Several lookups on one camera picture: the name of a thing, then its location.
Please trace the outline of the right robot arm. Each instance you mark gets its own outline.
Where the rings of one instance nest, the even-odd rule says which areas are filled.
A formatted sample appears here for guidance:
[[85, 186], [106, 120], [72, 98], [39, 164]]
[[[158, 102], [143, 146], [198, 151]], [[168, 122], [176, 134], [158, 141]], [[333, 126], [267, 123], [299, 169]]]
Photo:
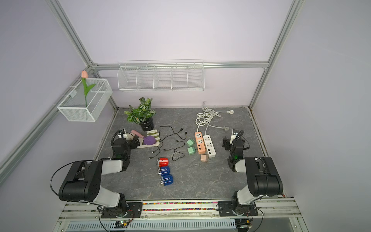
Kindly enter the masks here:
[[215, 209], [221, 217], [257, 216], [256, 201], [283, 194], [283, 182], [272, 158], [244, 156], [250, 146], [245, 146], [243, 134], [243, 130], [233, 129], [231, 139], [223, 139], [222, 147], [229, 152], [229, 168], [246, 174], [247, 185], [237, 190], [231, 200], [218, 202]]

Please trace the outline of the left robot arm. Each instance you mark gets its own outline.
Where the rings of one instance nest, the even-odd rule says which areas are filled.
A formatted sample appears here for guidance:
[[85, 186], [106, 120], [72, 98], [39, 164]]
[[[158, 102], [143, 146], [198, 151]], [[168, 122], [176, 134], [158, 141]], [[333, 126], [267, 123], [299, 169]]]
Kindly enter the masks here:
[[113, 217], [124, 218], [130, 214], [133, 218], [135, 212], [130, 209], [125, 195], [102, 187], [101, 178], [126, 171], [130, 164], [131, 151], [139, 145], [139, 136], [134, 131], [118, 130], [111, 139], [111, 158], [78, 160], [62, 166], [57, 172], [66, 166], [70, 166], [70, 169], [61, 187], [58, 191], [53, 189], [52, 181], [57, 174], [55, 172], [50, 178], [50, 189], [62, 201], [89, 203], [96, 205], [99, 210], [110, 212]]

